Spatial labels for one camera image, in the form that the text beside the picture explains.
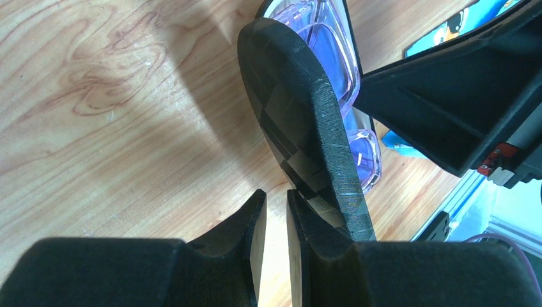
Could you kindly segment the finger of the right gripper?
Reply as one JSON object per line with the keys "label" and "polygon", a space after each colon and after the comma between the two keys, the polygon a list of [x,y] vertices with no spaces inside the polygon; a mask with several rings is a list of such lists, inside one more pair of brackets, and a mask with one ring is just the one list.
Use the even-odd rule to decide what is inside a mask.
{"label": "finger of the right gripper", "polygon": [[362,77],[355,108],[444,171],[478,167],[541,102],[541,2]]}

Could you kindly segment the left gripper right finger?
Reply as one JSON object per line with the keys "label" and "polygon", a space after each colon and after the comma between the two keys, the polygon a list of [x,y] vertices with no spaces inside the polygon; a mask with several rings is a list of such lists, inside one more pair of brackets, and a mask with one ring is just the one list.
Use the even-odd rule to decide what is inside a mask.
{"label": "left gripper right finger", "polygon": [[294,306],[540,306],[515,256],[486,242],[355,242],[287,193]]}

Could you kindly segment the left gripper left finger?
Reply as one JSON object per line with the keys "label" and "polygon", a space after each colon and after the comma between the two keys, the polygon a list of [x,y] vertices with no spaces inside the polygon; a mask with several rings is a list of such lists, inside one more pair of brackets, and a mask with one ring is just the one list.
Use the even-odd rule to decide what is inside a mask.
{"label": "left gripper left finger", "polygon": [[267,196],[257,190],[200,237],[56,237],[33,244],[2,306],[256,306]]}

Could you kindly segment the black glasses case beige lining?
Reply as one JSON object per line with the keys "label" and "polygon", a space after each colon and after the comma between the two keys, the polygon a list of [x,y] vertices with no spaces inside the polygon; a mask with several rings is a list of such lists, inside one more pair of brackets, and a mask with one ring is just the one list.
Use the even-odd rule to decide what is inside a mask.
{"label": "black glasses case beige lining", "polygon": [[280,168],[311,208],[352,240],[375,240],[329,78],[300,35],[264,17],[271,2],[262,2],[237,40],[255,117]]}

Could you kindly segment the pink transparent sunglasses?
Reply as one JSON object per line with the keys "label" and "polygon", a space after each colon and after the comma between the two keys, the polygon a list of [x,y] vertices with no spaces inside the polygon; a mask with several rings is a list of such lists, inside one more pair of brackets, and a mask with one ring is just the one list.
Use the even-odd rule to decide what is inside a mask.
{"label": "pink transparent sunglasses", "polygon": [[264,17],[294,30],[322,65],[337,98],[363,193],[382,176],[381,151],[369,115],[354,108],[361,72],[344,1],[272,1]]}

